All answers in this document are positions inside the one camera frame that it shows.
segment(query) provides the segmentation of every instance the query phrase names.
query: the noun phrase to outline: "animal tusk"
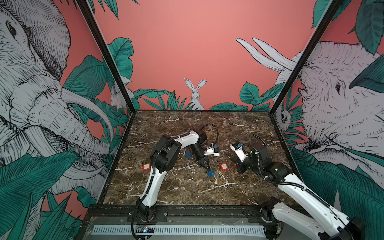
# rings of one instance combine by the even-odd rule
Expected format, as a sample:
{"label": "animal tusk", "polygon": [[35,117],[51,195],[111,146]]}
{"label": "animal tusk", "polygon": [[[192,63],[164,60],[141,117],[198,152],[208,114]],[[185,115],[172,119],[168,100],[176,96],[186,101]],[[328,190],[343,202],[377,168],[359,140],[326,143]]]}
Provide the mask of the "animal tusk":
{"label": "animal tusk", "polygon": [[273,60],[275,60],[278,64],[282,65],[283,67],[293,70],[294,67],[296,66],[296,62],[284,57],[279,53],[276,49],[274,49],[271,45],[267,44],[266,42],[257,39],[257,38],[252,38],[252,40],[261,47],[261,49]]}
{"label": "animal tusk", "polygon": [[278,64],[277,62],[269,59],[268,57],[262,55],[255,47],[253,47],[251,44],[247,43],[246,41],[242,40],[241,38],[237,38],[236,41],[240,43],[251,55],[252,57],[258,61],[263,66],[272,69],[277,72],[281,72],[283,70],[283,66]]}
{"label": "animal tusk", "polygon": [[74,166],[71,166],[70,168],[67,169],[67,171],[63,173],[63,176],[73,180],[83,180],[83,179],[88,179],[98,175],[103,169],[104,169],[104,166],[93,171],[86,171],[86,170],[78,169]]}
{"label": "animal tusk", "polygon": [[61,98],[64,102],[66,103],[73,103],[73,104],[78,104],[80,106],[83,106],[85,108],[88,108],[89,110],[94,111],[97,113],[108,125],[109,132],[111,134],[111,142],[113,139],[113,128],[111,121],[109,120],[108,116],[104,113],[103,110],[101,110],[96,104],[91,102],[90,100],[79,96],[78,94],[71,92],[68,89],[63,88],[61,90]]}
{"label": "animal tusk", "polygon": [[35,149],[43,156],[49,157],[57,154],[57,152],[49,144],[43,130],[39,126],[29,127],[24,130],[25,135]]}

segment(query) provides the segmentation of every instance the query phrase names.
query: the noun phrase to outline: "animal eye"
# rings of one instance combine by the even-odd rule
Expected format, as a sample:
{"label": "animal eye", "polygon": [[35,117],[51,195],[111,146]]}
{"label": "animal eye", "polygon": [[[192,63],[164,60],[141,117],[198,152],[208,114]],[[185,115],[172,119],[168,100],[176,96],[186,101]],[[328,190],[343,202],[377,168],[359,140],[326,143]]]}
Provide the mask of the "animal eye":
{"label": "animal eye", "polygon": [[15,38],[17,32],[14,27],[12,27],[11,22],[6,21],[5,24],[7,25],[8,31],[12,34],[13,38]]}
{"label": "animal eye", "polygon": [[338,92],[339,95],[340,95],[340,87],[341,87],[340,83],[337,83],[336,84],[336,91]]}

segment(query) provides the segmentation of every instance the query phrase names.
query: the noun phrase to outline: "brown marble surface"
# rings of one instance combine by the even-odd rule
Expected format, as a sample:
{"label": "brown marble surface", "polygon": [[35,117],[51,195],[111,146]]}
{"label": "brown marble surface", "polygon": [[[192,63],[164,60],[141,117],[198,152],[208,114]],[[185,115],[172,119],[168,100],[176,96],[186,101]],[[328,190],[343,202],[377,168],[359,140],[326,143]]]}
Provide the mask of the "brown marble surface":
{"label": "brown marble surface", "polygon": [[[208,177],[205,169],[182,154],[161,185],[158,204],[218,204],[252,205],[261,204],[274,196],[288,205],[297,203],[287,194],[263,181],[247,170],[244,174],[236,171],[230,161],[234,152],[231,144],[256,140],[250,135],[257,134],[266,140],[273,161],[288,165],[283,148],[278,140],[267,113],[225,113],[225,112],[155,112],[139,111],[130,130],[121,158],[113,175],[104,204],[134,204],[145,188],[149,171],[143,172],[143,164],[149,163],[151,149],[163,134],[184,133],[188,126],[198,128],[212,123],[219,130],[218,147],[220,156],[209,156],[210,166],[215,172]],[[215,140],[216,132],[206,127],[208,141]],[[220,164],[226,162],[229,170],[222,172]]]}

